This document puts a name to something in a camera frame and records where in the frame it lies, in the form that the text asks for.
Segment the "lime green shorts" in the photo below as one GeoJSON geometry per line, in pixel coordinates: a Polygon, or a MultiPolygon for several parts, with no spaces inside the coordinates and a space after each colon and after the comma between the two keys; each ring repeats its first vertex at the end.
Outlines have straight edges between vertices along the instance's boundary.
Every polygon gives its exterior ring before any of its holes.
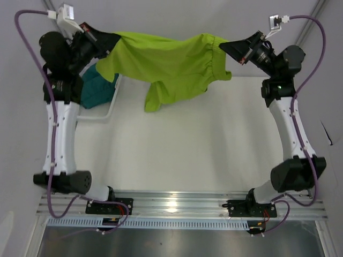
{"type": "Polygon", "coordinates": [[[192,99],[205,93],[210,83],[228,81],[226,53],[220,49],[227,40],[203,33],[179,41],[156,35],[120,32],[110,54],[96,64],[109,82],[119,73],[149,82],[144,109],[155,112],[162,105],[192,99]]]}

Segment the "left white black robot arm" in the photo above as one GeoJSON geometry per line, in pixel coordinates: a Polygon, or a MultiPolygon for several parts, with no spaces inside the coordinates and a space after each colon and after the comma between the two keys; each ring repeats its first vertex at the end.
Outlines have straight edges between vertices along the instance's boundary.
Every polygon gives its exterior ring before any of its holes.
{"type": "Polygon", "coordinates": [[[85,22],[80,26],[71,43],[59,32],[48,32],[39,39],[47,79],[43,92],[48,142],[43,171],[33,176],[33,182],[49,193],[75,193],[98,200],[97,207],[111,214],[116,209],[115,193],[110,186],[93,182],[90,171],[77,169],[74,136],[83,88],[80,73],[92,59],[107,57],[121,37],[98,31],[85,22]]]}

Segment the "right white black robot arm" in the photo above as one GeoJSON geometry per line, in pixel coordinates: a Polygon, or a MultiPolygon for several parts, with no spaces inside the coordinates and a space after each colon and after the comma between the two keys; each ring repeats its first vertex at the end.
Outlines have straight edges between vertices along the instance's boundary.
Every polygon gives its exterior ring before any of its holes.
{"type": "Polygon", "coordinates": [[[253,198],[245,202],[245,211],[257,216],[264,210],[264,203],[274,203],[291,191],[313,190],[312,198],[316,199],[318,179],[326,168],[326,160],[312,148],[300,118],[294,77],[302,68],[304,51],[290,45],[275,54],[262,32],[244,40],[221,43],[219,47],[236,62],[252,62],[269,76],[262,82],[261,95],[282,144],[283,162],[271,170],[265,184],[252,190],[253,198]]]}

